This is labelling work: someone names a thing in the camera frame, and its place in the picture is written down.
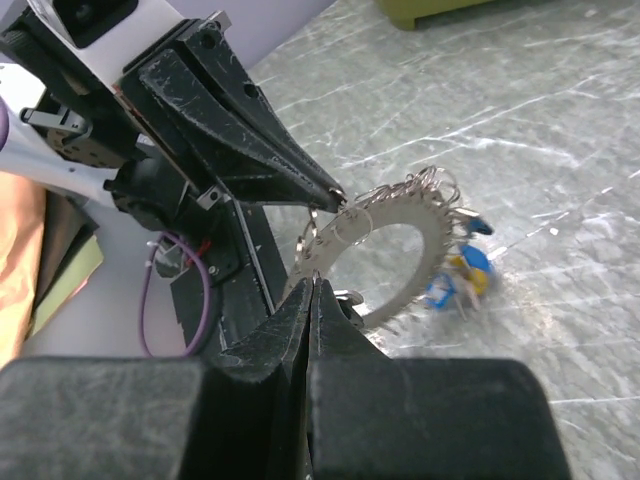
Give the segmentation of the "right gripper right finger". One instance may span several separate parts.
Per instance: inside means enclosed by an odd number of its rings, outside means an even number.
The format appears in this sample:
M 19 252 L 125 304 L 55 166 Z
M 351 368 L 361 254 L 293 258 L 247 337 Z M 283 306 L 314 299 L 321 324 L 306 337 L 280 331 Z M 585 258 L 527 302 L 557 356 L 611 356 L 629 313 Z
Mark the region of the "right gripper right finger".
M 545 391 L 508 358 L 397 358 L 344 316 L 328 281 L 310 313 L 318 479 L 568 479 Z

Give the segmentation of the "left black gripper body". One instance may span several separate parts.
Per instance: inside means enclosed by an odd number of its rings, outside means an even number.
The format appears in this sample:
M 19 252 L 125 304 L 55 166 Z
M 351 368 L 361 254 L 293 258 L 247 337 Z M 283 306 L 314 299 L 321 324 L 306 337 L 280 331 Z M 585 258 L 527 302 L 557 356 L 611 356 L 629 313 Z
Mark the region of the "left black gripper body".
M 11 9 L 1 19 L 1 168 L 148 230 L 209 230 L 233 197 L 139 72 L 199 20 L 173 9 Z

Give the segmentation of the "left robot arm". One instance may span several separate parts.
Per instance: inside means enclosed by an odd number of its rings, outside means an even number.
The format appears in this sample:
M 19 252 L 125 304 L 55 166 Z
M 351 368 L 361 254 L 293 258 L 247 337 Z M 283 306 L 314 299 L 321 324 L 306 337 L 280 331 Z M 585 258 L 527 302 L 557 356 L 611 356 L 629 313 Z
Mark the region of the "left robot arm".
M 233 200 L 337 211 L 226 40 L 166 1 L 14 1 L 1 20 L 1 168 L 201 238 Z

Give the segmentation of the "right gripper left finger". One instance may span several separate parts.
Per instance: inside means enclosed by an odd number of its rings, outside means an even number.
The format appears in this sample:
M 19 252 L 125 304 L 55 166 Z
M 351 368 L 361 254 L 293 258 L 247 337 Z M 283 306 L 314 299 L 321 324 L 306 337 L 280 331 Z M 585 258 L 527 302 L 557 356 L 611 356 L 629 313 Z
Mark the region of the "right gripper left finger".
M 212 360 L 29 357 L 1 373 L 5 479 L 299 479 L 313 298 Z

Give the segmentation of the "metal key organizer disc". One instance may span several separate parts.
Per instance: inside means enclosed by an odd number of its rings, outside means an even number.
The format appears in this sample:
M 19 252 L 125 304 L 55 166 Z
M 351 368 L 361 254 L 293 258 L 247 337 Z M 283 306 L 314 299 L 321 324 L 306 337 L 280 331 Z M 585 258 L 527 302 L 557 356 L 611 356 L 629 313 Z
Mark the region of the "metal key organizer disc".
M 324 225 L 310 210 L 283 293 L 314 274 L 333 280 L 336 297 L 355 306 L 368 330 L 419 298 L 432 309 L 460 296 L 476 303 L 490 263 L 472 241 L 494 232 L 464 204 L 455 176 L 429 165 L 357 196 Z

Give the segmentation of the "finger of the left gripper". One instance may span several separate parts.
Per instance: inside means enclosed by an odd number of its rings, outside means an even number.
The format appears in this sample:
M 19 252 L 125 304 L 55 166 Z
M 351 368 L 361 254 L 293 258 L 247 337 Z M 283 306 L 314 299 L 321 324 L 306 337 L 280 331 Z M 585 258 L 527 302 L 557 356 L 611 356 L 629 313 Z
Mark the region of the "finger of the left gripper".
M 139 72 L 191 150 L 236 199 L 335 212 L 342 187 L 289 136 L 246 75 L 208 70 L 167 49 Z
M 216 20 L 196 21 L 176 49 L 200 84 L 179 108 L 216 152 L 207 157 L 235 195 L 341 195 L 342 187 L 292 138 Z

